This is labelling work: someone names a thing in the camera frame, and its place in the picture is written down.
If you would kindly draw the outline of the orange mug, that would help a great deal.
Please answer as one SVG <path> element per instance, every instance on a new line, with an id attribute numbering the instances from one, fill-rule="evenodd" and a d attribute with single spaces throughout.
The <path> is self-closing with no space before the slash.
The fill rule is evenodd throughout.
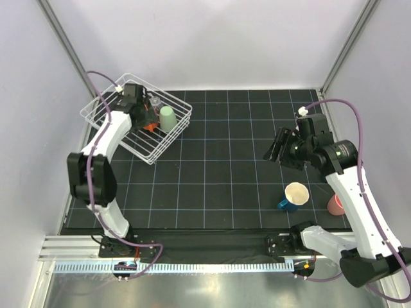
<path id="1" fill-rule="evenodd" d="M 144 130 L 153 133 L 153 131 L 158 127 L 158 123 L 150 123 L 143 127 Z"/>

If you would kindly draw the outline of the clear faceted glass cup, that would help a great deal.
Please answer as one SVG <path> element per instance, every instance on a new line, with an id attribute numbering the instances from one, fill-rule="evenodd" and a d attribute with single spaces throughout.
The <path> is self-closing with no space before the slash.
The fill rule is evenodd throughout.
<path id="1" fill-rule="evenodd" d="M 150 103 L 153 106 L 154 109 L 156 109 L 156 111 L 160 111 L 161 108 L 164 106 L 164 103 L 162 102 L 162 100 L 160 99 L 160 97 L 157 96 L 152 96 L 150 98 Z"/>

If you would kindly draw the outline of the light green plastic cup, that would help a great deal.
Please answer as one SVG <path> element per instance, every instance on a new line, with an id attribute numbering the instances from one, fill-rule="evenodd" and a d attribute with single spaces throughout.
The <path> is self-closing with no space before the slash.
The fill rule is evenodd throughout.
<path id="1" fill-rule="evenodd" d="M 160 109 L 159 119 L 161 130 L 166 133 L 170 133 L 177 125 L 175 112 L 169 106 L 164 106 Z"/>

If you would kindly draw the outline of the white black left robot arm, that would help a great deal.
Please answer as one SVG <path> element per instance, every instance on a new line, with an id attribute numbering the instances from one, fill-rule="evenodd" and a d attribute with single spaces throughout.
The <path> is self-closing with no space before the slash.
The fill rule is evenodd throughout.
<path id="1" fill-rule="evenodd" d="M 138 248 L 162 248 L 162 244 L 138 244 L 129 221 L 116 200 L 118 185 L 111 160 L 121 140 L 144 116 L 141 104 L 121 103 L 107 110 L 103 124 L 90 143 L 67 157 L 71 196 L 82 200 L 96 216 L 106 237 L 115 239 L 113 248 L 129 257 Z"/>

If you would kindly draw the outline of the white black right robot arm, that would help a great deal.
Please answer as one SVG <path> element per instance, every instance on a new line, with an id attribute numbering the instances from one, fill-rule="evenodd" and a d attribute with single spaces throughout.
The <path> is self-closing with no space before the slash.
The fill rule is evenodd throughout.
<path id="1" fill-rule="evenodd" d="M 310 163 L 319 170 L 342 203 L 354 234 L 354 241 L 348 241 L 314 222 L 299 223 L 290 229 L 288 246 L 294 253 L 314 250 L 326 256 L 354 287 L 410 265 L 410 249 L 399 242 L 381 215 L 366 184 L 360 153 L 351 141 L 334 141 L 328 129 L 281 127 L 264 158 L 292 169 Z"/>

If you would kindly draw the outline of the blue mug white inside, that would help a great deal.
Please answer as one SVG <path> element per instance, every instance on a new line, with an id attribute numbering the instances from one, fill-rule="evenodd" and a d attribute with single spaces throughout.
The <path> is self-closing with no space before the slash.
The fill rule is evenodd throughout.
<path id="1" fill-rule="evenodd" d="M 292 182 L 285 187 L 284 196 L 277 204 L 277 208 L 287 212 L 295 212 L 306 204 L 309 198 L 310 193 L 305 185 Z"/>

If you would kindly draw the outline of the black grid mat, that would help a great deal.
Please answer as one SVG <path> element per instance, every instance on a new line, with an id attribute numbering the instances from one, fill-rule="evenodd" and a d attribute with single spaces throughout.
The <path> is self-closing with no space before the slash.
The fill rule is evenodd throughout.
<path id="1" fill-rule="evenodd" d="M 280 127 L 292 127 L 316 90 L 176 90 L 193 107 L 189 126 L 149 165 L 118 148 L 111 166 L 117 203 L 134 228 L 288 228 L 311 220 L 348 228 L 327 204 L 332 189 L 312 167 L 302 171 L 263 160 Z M 279 210 L 285 187 L 299 182 L 310 198 Z"/>

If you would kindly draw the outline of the pink cup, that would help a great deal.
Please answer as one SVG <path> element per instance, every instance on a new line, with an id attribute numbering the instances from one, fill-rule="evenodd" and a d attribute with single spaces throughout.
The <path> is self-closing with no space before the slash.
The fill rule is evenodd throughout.
<path id="1" fill-rule="evenodd" d="M 344 207 L 337 194 L 334 194 L 328 201 L 327 210 L 333 216 L 342 216 L 345 214 Z"/>

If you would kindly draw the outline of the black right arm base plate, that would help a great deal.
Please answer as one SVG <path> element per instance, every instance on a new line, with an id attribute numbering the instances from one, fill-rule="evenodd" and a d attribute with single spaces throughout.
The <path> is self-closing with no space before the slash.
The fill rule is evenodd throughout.
<path id="1" fill-rule="evenodd" d="M 265 242 L 267 252 L 272 257 L 283 257 L 294 254 L 289 234 L 269 234 Z"/>

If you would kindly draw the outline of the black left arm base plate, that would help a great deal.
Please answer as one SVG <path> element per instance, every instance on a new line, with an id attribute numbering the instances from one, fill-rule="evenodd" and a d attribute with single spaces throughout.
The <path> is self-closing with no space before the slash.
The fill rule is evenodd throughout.
<path id="1" fill-rule="evenodd" d="M 103 236 L 100 241 L 98 256 L 100 258 L 133 257 L 136 259 L 152 259 L 158 250 L 159 248 L 154 246 L 148 248 L 129 246 L 117 239 Z"/>

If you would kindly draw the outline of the aluminium frame post left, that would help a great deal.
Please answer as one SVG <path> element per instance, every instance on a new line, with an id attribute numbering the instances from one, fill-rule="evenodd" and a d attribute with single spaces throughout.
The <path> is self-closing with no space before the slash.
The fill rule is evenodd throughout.
<path id="1" fill-rule="evenodd" d="M 54 9 L 52 8 L 50 2 L 48 0 L 36 0 L 39 8 L 41 9 L 42 13 L 44 14 L 47 22 L 51 26 L 54 34 L 56 35 L 60 45 L 62 46 L 63 50 L 66 52 L 66 55 L 73 65 L 75 71 L 77 72 L 78 76 L 80 77 L 83 85 L 86 87 L 88 93 L 94 97 L 95 93 L 91 87 L 90 82 L 87 79 L 85 68 L 78 57 L 74 47 L 69 40 L 63 26 L 61 25 Z"/>

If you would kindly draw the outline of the aluminium frame post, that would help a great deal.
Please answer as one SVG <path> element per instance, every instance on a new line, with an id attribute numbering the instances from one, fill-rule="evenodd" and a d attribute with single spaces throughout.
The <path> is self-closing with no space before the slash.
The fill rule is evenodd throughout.
<path id="1" fill-rule="evenodd" d="M 48 0 L 36 0 L 39 8 L 41 9 L 42 13 L 44 14 L 47 22 L 51 26 L 54 34 L 56 35 L 60 45 L 62 46 L 63 50 L 66 52 L 66 55 L 73 65 L 75 71 L 77 72 L 78 76 L 80 77 L 83 85 L 86 87 L 88 93 L 94 97 L 95 93 L 91 87 L 90 82 L 87 79 L 85 68 L 78 57 L 74 47 L 69 40 L 63 26 L 61 25 L 54 9 L 52 8 L 50 2 Z"/>
<path id="2" fill-rule="evenodd" d="M 353 50 L 355 44 L 360 38 L 360 35 L 362 34 L 363 30 L 365 29 L 367 23 L 371 19 L 372 15 L 374 14 L 379 4 L 380 4 L 380 0 L 366 1 L 365 6 L 363 7 L 360 15 L 358 16 L 356 22 L 354 23 L 353 28 L 349 32 L 349 35 L 347 39 L 345 40 L 336 60 L 331 66 L 331 69 L 328 75 L 326 76 L 324 83 L 320 87 L 320 93 L 322 94 L 323 97 L 326 96 L 327 91 L 332 86 L 343 64 L 347 60 L 350 52 Z"/>

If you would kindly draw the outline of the aluminium frame post right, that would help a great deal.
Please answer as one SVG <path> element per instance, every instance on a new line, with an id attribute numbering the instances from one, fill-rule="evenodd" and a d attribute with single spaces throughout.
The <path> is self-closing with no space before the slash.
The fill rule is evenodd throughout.
<path id="1" fill-rule="evenodd" d="M 320 93 L 322 94 L 323 97 L 326 96 L 327 91 L 332 86 L 343 64 L 347 60 L 350 52 L 353 50 L 355 44 L 360 38 L 360 35 L 362 34 L 363 30 L 365 29 L 367 23 L 371 19 L 372 15 L 374 14 L 379 4 L 380 4 L 380 0 L 366 1 L 365 6 L 363 7 L 360 15 L 358 16 L 356 22 L 354 23 L 353 28 L 349 32 L 349 35 L 347 39 L 345 40 L 336 60 L 331 66 L 331 69 L 328 75 L 326 76 L 324 83 L 320 87 Z"/>

